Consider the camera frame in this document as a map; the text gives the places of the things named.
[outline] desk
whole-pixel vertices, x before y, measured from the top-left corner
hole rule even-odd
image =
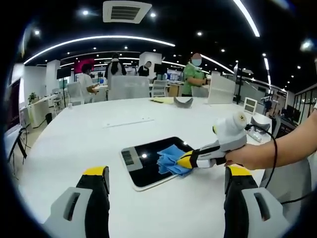
[[[50,112],[49,100],[54,100],[58,94],[53,94],[27,105],[32,128],[39,127],[44,121],[47,113]]]
[[[24,164],[19,189],[35,218],[44,222],[51,204],[75,187],[90,167],[109,166],[109,234],[116,238],[221,238],[224,234],[224,166],[195,169],[149,190],[137,192],[120,151],[177,136],[193,148],[213,143],[217,118],[242,107],[207,105],[195,98],[190,109],[150,102],[148,98],[86,104],[63,110],[42,132]],[[139,117],[153,120],[105,127],[110,120]],[[248,121],[251,115],[246,114]],[[256,114],[259,123],[271,123]],[[200,123],[190,127],[191,121]],[[248,137],[248,142],[258,144]],[[260,184],[264,171],[252,171]]]

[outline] person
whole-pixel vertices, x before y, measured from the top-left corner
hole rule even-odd
[[[276,166],[281,167],[305,159],[309,155],[314,165],[317,165],[317,110],[300,124],[291,133],[276,139],[277,161]],[[273,167],[275,156],[274,142],[255,146],[249,145],[231,151],[226,155],[226,165],[242,164],[249,170],[268,169]]]
[[[89,75],[91,73],[91,68],[91,64],[84,64],[81,67],[83,75],[79,77],[79,83],[85,103],[91,103],[93,99],[93,94],[97,94],[97,91],[94,88],[97,87],[98,84],[93,84],[93,80]]]
[[[105,71],[105,78],[108,80],[108,89],[111,88],[112,76],[126,75],[124,65],[119,61],[119,54],[114,53],[112,56],[111,63],[107,66]]]
[[[150,67],[152,66],[152,62],[148,61],[145,65],[141,66],[138,70],[139,76],[149,76],[150,75]]]
[[[182,97],[192,96],[192,86],[201,87],[206,84],[205,75],[198,66],[202,63],[202,56],[195,53],[184,68],[184,86]]]

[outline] ceiling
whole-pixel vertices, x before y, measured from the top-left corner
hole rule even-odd
[[[176,46],[131,39],[94,39],[55,48],[27,65],[45,64],[45,60],[61,60],[80,54],[107,51],[122,51],[122,57],[138,58],[139,53],[127,51],[151,52],[153,49],[162,53],[165,61],[186,64],[191,52],[199,52],[230,69],[233,69],[238,60],[241,68],[254,73],[252,77],[267,82],[262,56],[266,53],[273,85],[281,88],[287,86],[287,90],[298,92],[316,83],[314,55],[299,50],[306,37],[317,38],[317,31],[313,26],[313,1],[292,0],[289,1],[292,8],[283,10],[272,0],[242,0],[257,26],[260,37],[254,35],[233,0],[143,0],[142,2],[153,6],[140,24],[104,23],[103,2],[70,0],[67,5],[63,4],[63,1],[48,3],[28,26],[25,55],[19,57],[18,61],[23,62],[48,47],[73,39],[127,35],[157,39]],[[89,14],[84,16],[82,12],[85,9]],[[150,17],[151,12],[155,12],[157,16]],[[40,30],[39,35],[34,34],[35,29]],[[197,35],[198,31],[202,32],[202,36]],[[109,58],[111,54],[99,53],[99,57]],[[75,58],[65,59],[61,64],[74,61]],[[218,71],[228,72],[205,59],[202,67],[207,71],[217,68]]]

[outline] face mask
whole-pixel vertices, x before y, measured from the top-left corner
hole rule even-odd
[[[192,63],[194,66],[200,66],[202,64],[201,59],[192,59]]]

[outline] potted plant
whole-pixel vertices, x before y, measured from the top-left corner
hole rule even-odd
[[[29,100],[29,104],[31,104],[31,103],[35,103],[36,101],[37,101],[37,95],[35,94],[35,92],[32,92],[31,94],[30,94],[30,96],[29,96],[29,98],[28,98],[28,100]]]

